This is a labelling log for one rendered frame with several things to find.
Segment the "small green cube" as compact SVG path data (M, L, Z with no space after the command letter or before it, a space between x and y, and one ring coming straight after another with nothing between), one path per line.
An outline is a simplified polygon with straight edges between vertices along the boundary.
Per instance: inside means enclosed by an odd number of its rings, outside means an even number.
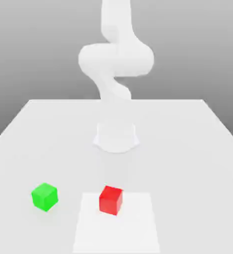
M58 190L56 187L42 183L32 192L32 201L35 207L47 212L58 202Z

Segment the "small red cube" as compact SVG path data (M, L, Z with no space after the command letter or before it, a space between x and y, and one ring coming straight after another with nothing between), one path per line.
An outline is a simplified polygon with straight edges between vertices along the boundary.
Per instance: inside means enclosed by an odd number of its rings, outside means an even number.
M99 196L99 210L111 215L117 215L123 202L123 190L105 186Z

